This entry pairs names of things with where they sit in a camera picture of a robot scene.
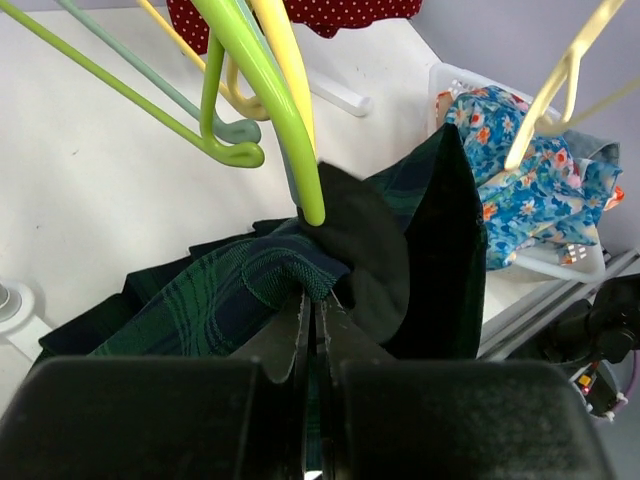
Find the red polka dot skirt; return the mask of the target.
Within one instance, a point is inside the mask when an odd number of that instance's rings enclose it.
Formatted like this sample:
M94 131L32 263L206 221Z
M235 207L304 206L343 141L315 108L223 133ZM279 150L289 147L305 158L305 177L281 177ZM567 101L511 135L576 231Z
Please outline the red polka dot skirt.
M362 29L386 19L410 19L417 15L422 0L285 0L293 23L309 27L330 39L340 29ZM207 53L209 25L190 0L166 2L171 24L197 55Z

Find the pale green hanger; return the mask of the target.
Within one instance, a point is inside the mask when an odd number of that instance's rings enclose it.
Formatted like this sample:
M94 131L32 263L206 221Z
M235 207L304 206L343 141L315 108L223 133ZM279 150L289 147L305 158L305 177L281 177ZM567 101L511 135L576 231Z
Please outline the pale green hanger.
M252 19L249 7L243 1L228 1L228 6L233 5L244 17L242 22L233 20L229 23L231 27L239 28L244 35L249 30L253 30L253 36L259 36L259 29L256 22ZM200 118L200 109L182 95L178 90L171 86L159 74L152 70L146 63L139 59L135 54L128 50L118 40L112 37L97 22L95 22L88 14L86 14L73 1L61 1L59 5L70 13L76 20L85 26L90 32L101 39L112 50L126 60L139 73L151 81L157 88L166 94L171 100L178 104L183 110L189 113L194 119ZM169 36L174 38L182 53L191 58L194 62L199 62L200 57L192 51L192 47L179 34L174 32L173 27L160 15L148 1L141 1L139 5L147 11L160 25ZM211 107L206 110L213 114L212 117L212 133L215 139L223 140L231 144L240 144L243 142L257 143L261 139L260 128L256 124L256 120L262 114L262 107L258 100L244 99L240 93L236 91L235 80L236 74L232 72L235 66L233 62L227 64L228 81L227 85L221 84L218 92L231 104L236 111L245 116L241 121L226 123L220 119L216 110Z

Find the dark green plaid skirt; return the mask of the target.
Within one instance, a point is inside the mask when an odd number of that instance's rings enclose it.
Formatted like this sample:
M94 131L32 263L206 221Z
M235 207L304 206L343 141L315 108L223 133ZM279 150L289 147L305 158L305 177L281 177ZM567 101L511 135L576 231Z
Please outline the dark green plaid skirt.
M257 222L130 274L124 290L42 339L58 358L226 358L301 293L336 295L358 326L401 358L472 358L486 232L458 129L441 126L360 180L319 167L326 219Z

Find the light blue denim skirt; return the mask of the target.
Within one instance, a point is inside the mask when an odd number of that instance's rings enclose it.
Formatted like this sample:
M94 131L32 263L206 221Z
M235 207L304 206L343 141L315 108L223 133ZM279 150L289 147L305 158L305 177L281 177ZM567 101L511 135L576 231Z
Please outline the light blue denim skirt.
M574 130L566 131L563 138L569 146L571 154L576 158L619 165L620 144L618 142Z

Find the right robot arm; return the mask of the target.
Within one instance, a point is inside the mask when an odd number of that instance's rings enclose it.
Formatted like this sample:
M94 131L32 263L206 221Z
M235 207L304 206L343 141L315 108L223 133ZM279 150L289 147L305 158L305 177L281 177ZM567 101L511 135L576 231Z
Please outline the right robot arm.
M639 276L605 281L535 340L535 352L569 374L587 413L613 422L639 384Z

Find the orange floral skirt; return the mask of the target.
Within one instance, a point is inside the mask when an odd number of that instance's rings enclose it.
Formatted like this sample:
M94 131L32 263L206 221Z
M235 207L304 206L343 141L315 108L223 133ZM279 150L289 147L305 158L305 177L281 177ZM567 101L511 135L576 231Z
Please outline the orange floral skirt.
M624 197L625 197L624 190L621 187L616 186L612 196L608 199L604 210L609 211L615 208L624 200Z

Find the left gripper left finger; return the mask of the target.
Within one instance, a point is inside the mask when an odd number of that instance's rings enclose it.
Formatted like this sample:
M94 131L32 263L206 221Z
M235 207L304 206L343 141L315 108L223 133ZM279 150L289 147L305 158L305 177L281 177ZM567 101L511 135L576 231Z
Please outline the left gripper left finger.
M226 358L67 357L1 419L5 479L300 479L306 298Z

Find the yellow hanger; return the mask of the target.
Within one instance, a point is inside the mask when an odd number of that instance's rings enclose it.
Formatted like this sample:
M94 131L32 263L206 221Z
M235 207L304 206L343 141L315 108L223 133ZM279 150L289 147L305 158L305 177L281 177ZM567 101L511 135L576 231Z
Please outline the yellow hanger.
M258 96L245 98L240 93L237 75L240 68L248 66L251 55L258 58L256 69L248 73L253 80L269 80L276 74L281 79L276 82L276 92L292 100L292 106L299 113L304 126L298 130L289 129L285 137L300 135L305 131L310 142L309 157L316 157L314 119L309 82L284 4L281 1L170 1L168 22L148 1L141 1L143 8L180 50L204 73L220 79L224 49L237 53L241 46L247 52L239 61L231 59L227 64L227 77L214 86L204 83L205 104L197 115L204 127L213 128L205 138L217 140L222 137L222 129L214 126L215 102L218 95L240 114L250 120L268 120L268 110Z

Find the lime green hanger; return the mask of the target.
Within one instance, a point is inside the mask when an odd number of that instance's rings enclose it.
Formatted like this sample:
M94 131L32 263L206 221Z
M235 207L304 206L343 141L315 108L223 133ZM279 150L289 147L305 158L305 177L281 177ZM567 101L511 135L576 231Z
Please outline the lime green hanger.
M315 153L301 114L285 80L268 58L258 37L244 19L236 1L196 1L198 12L211 27L209 57L205 68L198 134L169 116L111 73L33 20L8 1L1 10L26 29L89 71L160 123L174 131L212 159L235 168L258 168L264 163L264 152L254 142L224 145L213 132L215 103L218 94L223 56L229 54L254 89L282 140L290 165L292 197L306 221L319 226L325 220L325 208Z

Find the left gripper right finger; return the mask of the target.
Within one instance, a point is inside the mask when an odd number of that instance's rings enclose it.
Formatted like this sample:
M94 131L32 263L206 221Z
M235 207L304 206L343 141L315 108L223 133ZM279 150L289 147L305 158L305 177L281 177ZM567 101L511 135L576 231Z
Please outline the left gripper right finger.
M576 393L544 363L398 360L322 304L327 479L610 479Z

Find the blue floral skirt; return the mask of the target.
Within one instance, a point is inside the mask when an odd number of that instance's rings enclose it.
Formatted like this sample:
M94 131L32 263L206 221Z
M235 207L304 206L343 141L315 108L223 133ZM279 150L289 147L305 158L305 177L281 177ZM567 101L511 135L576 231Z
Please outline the blue floral skirt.
M617 159L579 156L572 131L533 137L519 166L506 170L506 155L528 108L520 97L486 86L459 94L440 110L440 120L457 127L475 179L490 270L542 246L551 249L555 264L573 264L569 247L595 245L599 220L620 192Z

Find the cream white hanger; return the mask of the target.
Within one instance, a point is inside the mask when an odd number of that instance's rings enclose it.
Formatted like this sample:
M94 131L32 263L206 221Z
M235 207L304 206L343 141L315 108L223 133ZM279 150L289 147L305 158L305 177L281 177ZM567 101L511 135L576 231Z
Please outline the cream white hanger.
M636 77L582 113L574 114L582 59L624 3L625 0L602 1L571 41L529 106L505 158L506 171L519 167L535 134L558 136L639 88ZM563 86L566 86L564 111L554 120L547 110Z

